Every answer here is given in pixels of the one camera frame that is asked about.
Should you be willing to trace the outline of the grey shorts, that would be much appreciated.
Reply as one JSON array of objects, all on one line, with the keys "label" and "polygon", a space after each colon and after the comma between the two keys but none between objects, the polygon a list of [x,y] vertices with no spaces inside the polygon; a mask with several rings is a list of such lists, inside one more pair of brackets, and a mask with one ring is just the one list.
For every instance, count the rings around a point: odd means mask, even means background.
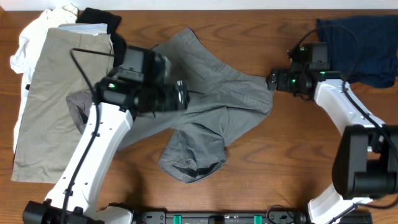
[{"label": "grey shorts", "polygon": [[154,51],[166,56],[174,75],[186,82],[188,108],[137,117],[119,149],[172,128],[159,167],[181,182],[194,183],[222,168],[226,146],[270,114],[274,93],[265,78],[246,75],[216,58],[190,28]]}]

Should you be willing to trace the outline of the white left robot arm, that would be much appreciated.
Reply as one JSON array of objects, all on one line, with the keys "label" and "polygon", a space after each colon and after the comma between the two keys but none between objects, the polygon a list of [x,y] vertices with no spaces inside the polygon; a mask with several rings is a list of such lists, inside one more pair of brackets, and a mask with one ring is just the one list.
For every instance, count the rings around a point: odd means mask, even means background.
[{"label": "white left robot arm", "polygon": [[133,211],[121,204],[103,210],[97,210],[96,204],[111,161],[135,117],[187,109],[186,85],[181,80],[169,82],[169,74],[169,61],[160,56],[145,70],[118,68],[90,87],[93,105],[75,152],[44,202],[28,202],[24,223],[134,223]]}]

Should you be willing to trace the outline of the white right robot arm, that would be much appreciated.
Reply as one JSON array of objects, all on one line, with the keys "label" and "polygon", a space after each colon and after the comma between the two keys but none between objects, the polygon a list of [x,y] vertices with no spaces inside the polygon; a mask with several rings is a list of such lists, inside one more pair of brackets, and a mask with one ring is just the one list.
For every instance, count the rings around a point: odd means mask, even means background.
[{"label": "white right robot arm", "polygon": [[397,126],[375,117],[352,93],[341,72],[273,69],[268,88],[307,95],[341,134],[332,183],[307,203],[294,223],[339,223],[359,206],[397,193]]}]

